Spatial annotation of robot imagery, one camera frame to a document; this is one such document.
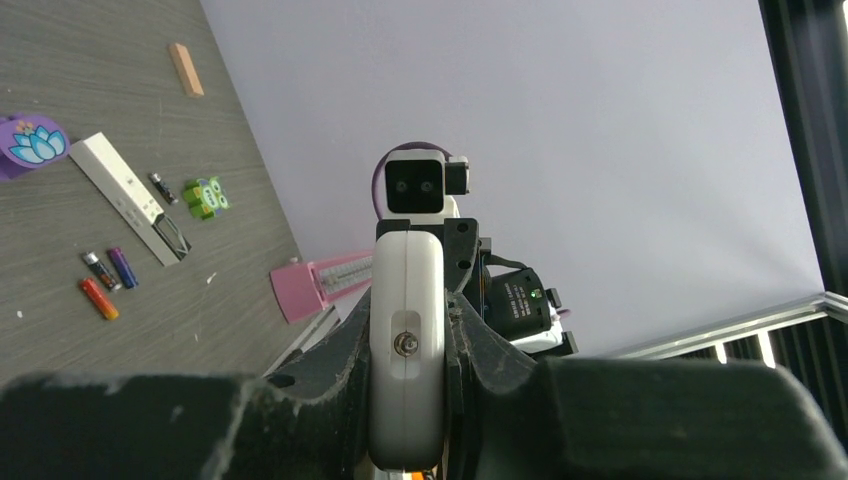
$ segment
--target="battery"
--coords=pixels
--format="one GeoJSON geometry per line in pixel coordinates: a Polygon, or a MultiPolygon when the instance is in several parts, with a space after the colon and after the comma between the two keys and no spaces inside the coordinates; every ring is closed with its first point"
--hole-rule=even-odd
{"type": "Polygon", "coordinates": [[[115,305],[106,298],[106,295],[103,294],[103,291],[100,290],[100,287],[94,283],[93,278],[86,278],[85,280],[80,282],[80,288],[92,303],[100,310],[100,313],[106,318],[106,320],[114,320],[118,318],[118,309],[115,308],[115,305]]]}
{"type": "Polygon", "coordinates": [[[88,269],[91,270],[91,273],[100,280],[100,283],[102,283],[107,290],[114,292],[121,288],[121,284],[115,276],[112,275],[112,272],[106,268],[106,265],[103,265],[103,262],[97,258],[97,255],[95,255],[94,252],[86,253],[82,256],[82,260],[86,265],[88,265],[88,269]]]}
{"type": "Polygon", "coordinates": [[[159,176],[158,173],[151,173],[149,177],[150,181],[153,182],[153,186],[156,187],[156,190],[158,190],[159,193],[162,194],[162,198],[164,198],[168,202],[168,205],[179,203],[180,200],[177,198],[176,195],[174,195],[174,192],[172,192],[171,189],[168,188],[167,185],[165,185],[165,182],[162,181],[162,177],[159,176]]]}
{"type": "Polygon", "coordinates": [[[115,247],[106,250],[106,253],[109,255],[109,259],[112,260],[112,264],[115,266],[115,270],[118,271],[118,276],[121,277],[121,282],[124,283],[124,286],[127,289],[137,287],[138,279],[135,278],[135,273],[130,268],[127,258],[124,257],[124,252],[120,248],[115,247]]]}

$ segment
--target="white box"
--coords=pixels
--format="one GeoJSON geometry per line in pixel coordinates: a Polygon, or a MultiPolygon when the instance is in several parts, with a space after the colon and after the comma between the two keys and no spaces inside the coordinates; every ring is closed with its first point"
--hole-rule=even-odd
{"type": "Polygon", "coordinates": [[[191,245],[103,133],[71,145],[71,158],[166,267],[191,245]]]}

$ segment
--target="green owl toy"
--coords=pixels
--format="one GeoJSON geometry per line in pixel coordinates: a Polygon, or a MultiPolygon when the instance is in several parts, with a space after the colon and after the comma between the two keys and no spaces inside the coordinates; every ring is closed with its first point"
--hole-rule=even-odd
{"type": "Polygon", "coordinates": [[[209,180],[198,178],[186,183],[183,198],[188,203],[192,216],[202,220],[217,217],[230,208],[230,202],[218,183],[218,177],[209,180]]]}

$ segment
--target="gray table surface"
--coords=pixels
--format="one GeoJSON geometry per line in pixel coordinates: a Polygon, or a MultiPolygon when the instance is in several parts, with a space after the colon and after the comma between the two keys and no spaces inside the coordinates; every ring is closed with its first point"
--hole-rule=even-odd
{"type": "Polygon", "coordinates": [[[103,131],[175,191],[220,176],[233,207],[204,222],[161,201],[193,245],[166,268],[70,159],[0,184],[0,384],[52,369],[261,373],[302,331],[268,279],[297,247],[198,1],[0,0],[0,114],[15,112],[73,140],[103,131]],[[172,42],[204,97],[183,93],[172,42]],[[121,316],[107,322],[77,284],[80,254],[113,246],[141,285],[110,294],[121,316]]]}

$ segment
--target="purple battery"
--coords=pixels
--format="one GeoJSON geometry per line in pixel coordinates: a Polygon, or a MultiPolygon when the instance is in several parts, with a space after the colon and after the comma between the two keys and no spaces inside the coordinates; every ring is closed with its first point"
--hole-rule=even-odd
{"type": "Polygon", "coordinates": [[[135,278],[129,262],[124,257],[124,252],[120,248],[115,247],[106,250],[106,253],[109,255],[109,259],[112,260],[112,264],[115,265],[115,270],[118,271],[118,275],[121,277],[121,282],[123,282],[124,286],[128,289],[137,287],[138,279],[135,278]]]}

